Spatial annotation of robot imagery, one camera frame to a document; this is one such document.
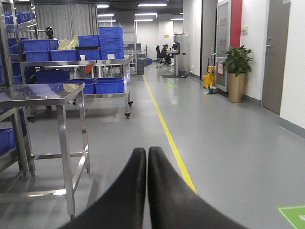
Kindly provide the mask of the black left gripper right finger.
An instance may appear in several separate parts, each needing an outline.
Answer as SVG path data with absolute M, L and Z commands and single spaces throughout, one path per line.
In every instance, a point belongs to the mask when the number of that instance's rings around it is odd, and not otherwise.
M 159 146 L 149 148 L 148 199 L 154 229 L 243 228 L 200 198 Z

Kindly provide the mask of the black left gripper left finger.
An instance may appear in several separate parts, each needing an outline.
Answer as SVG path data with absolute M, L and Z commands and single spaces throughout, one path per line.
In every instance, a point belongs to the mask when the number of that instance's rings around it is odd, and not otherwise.
M 135 148 L 108 190 L 62 229 L 141 229 L 146 195 L 146 152 Z

